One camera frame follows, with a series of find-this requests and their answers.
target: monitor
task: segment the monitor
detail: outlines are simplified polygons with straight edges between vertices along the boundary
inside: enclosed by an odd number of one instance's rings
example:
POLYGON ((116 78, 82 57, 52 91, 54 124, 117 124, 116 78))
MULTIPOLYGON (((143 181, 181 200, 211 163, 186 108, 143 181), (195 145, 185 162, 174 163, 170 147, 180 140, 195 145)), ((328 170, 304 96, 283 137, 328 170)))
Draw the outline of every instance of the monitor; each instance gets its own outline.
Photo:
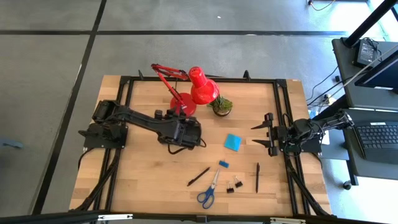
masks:
POLYGON ((370 69, 355 85, 383 90, 398 89, 398 50, 370 69))

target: blue-handled scissors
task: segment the blue-handled scissors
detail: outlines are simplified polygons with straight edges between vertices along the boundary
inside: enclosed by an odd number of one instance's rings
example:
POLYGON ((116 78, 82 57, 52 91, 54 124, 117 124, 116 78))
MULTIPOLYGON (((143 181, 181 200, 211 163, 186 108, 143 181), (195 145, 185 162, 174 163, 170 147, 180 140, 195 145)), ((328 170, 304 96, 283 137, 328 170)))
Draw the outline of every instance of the blue-handled scissors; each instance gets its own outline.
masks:
POLYGON ((202 192, 202 193, 198 194, 198 202, 203 203, 204 209, 210 208, 213 205, 214 189, 216 188, 219 171, 220 170, 218 169, 209 189, 207 189, 206 192, 202 192))

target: black pen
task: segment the black pen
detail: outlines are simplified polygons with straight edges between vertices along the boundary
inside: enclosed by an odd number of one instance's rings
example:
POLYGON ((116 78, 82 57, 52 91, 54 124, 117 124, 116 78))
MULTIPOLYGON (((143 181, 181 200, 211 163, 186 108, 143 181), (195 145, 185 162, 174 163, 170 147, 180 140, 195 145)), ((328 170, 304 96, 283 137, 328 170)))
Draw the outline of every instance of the black pen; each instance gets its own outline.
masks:
POLYGON ((259 173, 260 173, 260 164, 257 163, 257 173, 256 173, 256 193, 259 192, 259 173))
POLYGON ((197 179, 199 179, 203 174, 205 174, 207 171, 209 171, 210 170, 210 167, 207 167, 207 169, 205 169, 203 172, 201 172, 197 177, 195 177, 194 179, 192 179, 189 183, 188 183, 188 185, 187 185, 187 187, 189 186, 189 185, 191 185, 191 184, 193 184, 195 181, 197 181, 197 179))

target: wooden table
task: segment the wooden table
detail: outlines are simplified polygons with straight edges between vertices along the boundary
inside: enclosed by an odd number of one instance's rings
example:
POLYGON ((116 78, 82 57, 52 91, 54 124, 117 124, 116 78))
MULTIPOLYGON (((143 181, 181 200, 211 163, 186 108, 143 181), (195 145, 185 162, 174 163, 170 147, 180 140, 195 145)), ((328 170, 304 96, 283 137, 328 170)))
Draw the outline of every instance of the wooden table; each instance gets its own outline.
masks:
MULTIPOLYGON (((104 76, 99 100, 114 100, 120 76, 104 76)), ((294 119, 307 118, 307 106, 302 83, 287 80, 294 119)), ((179 92, 190 92, 191 83, 179 82, 179 92)), ((207 147, 196 147, 171 155, 167 146, 157 142, 156 133, 129 124, 126 148, 121 154, 111 210, 129 213, 208 214, 208 215, 278 215, 290 216, 289 188, 283 155, 269 157, 264 146, 252 139, 266 139, 266 130, 250 130, 261 124, 264 114, 272 112, 277 125, 274 92, 271 84, 219 83, 221 94, 233 102, 232 112, 224 118, 217 117, 211 108, 197 107, 194 114, 202 125, 202 138, 207 147), (227 134, 242 137, 239 152, 225 148, 227 134), (220 160, 229 163, 226 169, 220 160), (256 164, 260 163, 259 193, 256 194, 256 164), (189 180, 206 167, 210 171, 187 187, 189 180), (215 172, 220 176, 215 189, 213 206, 204 210, 197 195, 211 184, 215 172), (226 193, 227 181, 234 176, 243 186, 235 193, 226 193)), ((169 108, 171 94, 162 82, 134 82, 130 107, 153 116, 156 109, 169 108)), ((97 184, 104 150, 95 149, 82 160, 73 191, 70 208, 79 206, 97 184)), ((327 212, 330 205, 326 194, 319 161, 311 154, 302 154, 306 186, 327 212)), ((106 198, 106 187, 103 198, 106 198)), ((296 186, 297 203, 303 213, 300 190, 296 186)))

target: desk lamp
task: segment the desk lamp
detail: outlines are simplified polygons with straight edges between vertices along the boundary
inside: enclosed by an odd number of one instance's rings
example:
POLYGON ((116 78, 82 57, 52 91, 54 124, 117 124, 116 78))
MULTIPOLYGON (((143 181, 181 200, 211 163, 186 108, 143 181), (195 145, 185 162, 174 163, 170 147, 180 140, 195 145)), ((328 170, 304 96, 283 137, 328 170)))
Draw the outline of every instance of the desk lamp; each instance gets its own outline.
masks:
POLYGON ((192 67, 188 74, 183 70, 158 64, 152 64, 151 67, 173 95, 170 101, 170 108, 176 108, 177 114, 179 114, 180 109, 182 109, 187 116, 191 116, 195 113, 197 105, 211 103, 220 94, 220 88, 217 83, 208 79, 203 69, 200 67, 192 67), (193 84, 191 87, 191 94, 179 93, 168 83, 164 75, 182 80, 190 79, 193 84))

